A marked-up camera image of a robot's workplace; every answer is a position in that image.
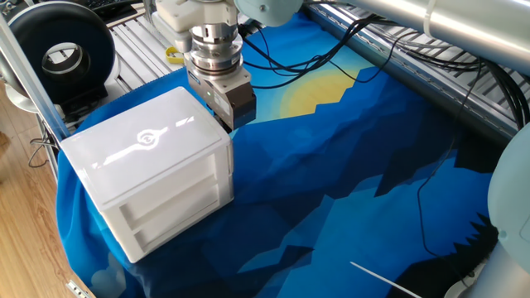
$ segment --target blue fabric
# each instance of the blue fabric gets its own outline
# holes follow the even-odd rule
[[[286,65],[337,42],[301,15],[263,32]],[[266,64],[250,49],[244,56]],[[377,71],[349,49],[334,62],[360,79]],[[286,80],[249,70],[254,85]],[[312,84],[335,84],[341,75],[327,65],[292,86],[257,90],[257,120],[232,135],[234,202],[136,264],[60,153],[57,221],[75,273],[98,298],[385,297],[390,286],[349,262],[396,280],[431,259],[416,192],[445,155],[452,120],[384,73],[369,84],[350,81],[339,100],[313,108],[306,106],[313,99],[296,101]],[[196,96],[177,71],[96,110],[79,131],[177,86]],[[422,191],[429,247],[441,255],[468,244],[483,224],[478,214],[488,214],[491,174],[455,166],[457,153]]]

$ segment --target wire bundle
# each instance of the wire bundle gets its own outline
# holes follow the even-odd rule
[[[512,110],[517,128],[521,130],[521,128],[530,122],[530,109],[528,108],[528,102],[523,91],[515,83],[512,76],[502,67],[488,60],[484,64],[488,67],[489,72],[495,78],[497,85],[503,92],[504,100],[506,100]]]
[[[320,67],[324,66],[328,62],[331,62],[331,59],[333,59],[333,57],[335,57],[335,55],[339,52],[339,50],[343,46],[346,45],[346,43],[349,41],[349,39],[351,39],[352,36],[354,36],[357,33],[359,33],[362,29],[364,29],[369,24],[383,24],[383,25],[391,25],[391,26],[392,25],[396,25],[395,22],[388,21],[388,20],[383,20],[381,17],[375,16],[375,15],[372,15],[372,16],[367,17],[365,19],[357,20],[357,21],[353,22],[348,27],[348,29],[346,30],[344,36],[339,41],[339,43],[336,46],[334,46],[331,50],[329,50],[327,53],[325,53],[324,55],[316,55],[313,58],[311,58],[310,60],[307,60],[307,61],[304,61],[304,62],[301,62],[301,63],[298,63],[298,64],[294,64],[294,65],[288,65],[288,66],[282,65],[282,64],[278,63],[277,61],[275,61],[273,58],[270,57],[270,55],[269,55],[270,52],[268,50],[268,45],[267,44],[266,44],[267,52],[269,52],[269,53],[263,52],[261,49],[259,49],[256,45],[254,45],[251,41],[249,41],[246,37],[243,36],[243,40],[250,47],[252,47],[259,55],[261,55],[263,58],[265,58],[268,61],[268,63],[269,63],[269,66],[261,66],[261,65],[255,65],[255,64],[250,63],[250,62],[245,62],[246,65],[254,67],[254,68],[258,68],[260,70],[272,70],[275,73],[277,73],[278,75],[282,75],[282,76],[293,76],[292,79],[289,79],[288,81],[286,81],[286,82],[284,82],[282,84],[273,85],[273,86],[253,86],[253,87],[255,89],[275,89],[275,88],[280,88],[280,87],[286,86],[286,85],[298,80],[299,78],[303,77],[304,75],[307,75],[309,72],[311,72],[313,70],[318,70]],[[391,50],[391,55],[389,56],[387,61],[384,63],[383,67],[390,60],[390,57],[392,56],[392,50]],[[279,74],[278,73],[279,70],[286,71],[288,74]],[[371,79],[368,79],[368,80],[362,81],[362,82],[368,83]]]

